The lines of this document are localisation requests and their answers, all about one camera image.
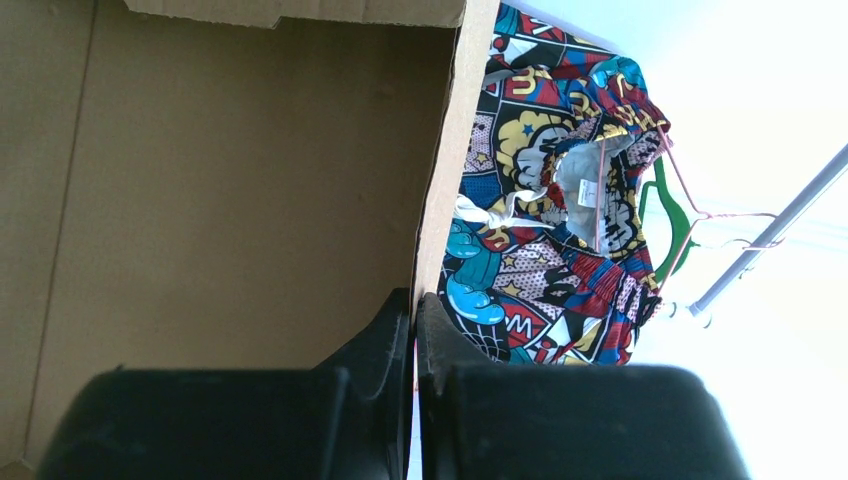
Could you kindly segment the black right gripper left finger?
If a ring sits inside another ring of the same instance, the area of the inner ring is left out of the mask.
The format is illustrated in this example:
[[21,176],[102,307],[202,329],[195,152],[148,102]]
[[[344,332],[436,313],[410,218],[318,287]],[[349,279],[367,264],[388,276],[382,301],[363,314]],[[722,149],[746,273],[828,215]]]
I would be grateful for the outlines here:
[[310,369],[114,369],[73,399],[40,479],[402,479],[410,293]]

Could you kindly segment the brown cardboard box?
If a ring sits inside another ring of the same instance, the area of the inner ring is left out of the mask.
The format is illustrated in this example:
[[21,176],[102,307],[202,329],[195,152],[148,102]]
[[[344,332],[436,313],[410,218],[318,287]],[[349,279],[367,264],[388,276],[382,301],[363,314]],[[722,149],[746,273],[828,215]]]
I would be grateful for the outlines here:
[[114,369],[310,369],[436,285],[495,1],[5,1],[1,475]]

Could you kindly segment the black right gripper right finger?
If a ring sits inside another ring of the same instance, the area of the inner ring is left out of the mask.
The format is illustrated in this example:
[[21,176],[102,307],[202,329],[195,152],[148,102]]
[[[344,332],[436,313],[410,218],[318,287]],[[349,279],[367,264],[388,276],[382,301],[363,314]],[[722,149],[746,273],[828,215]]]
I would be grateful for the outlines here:
[[744,479],[715,398],[660,366],[506,365],[465,339],[441,301],[416,312],[427,479]]

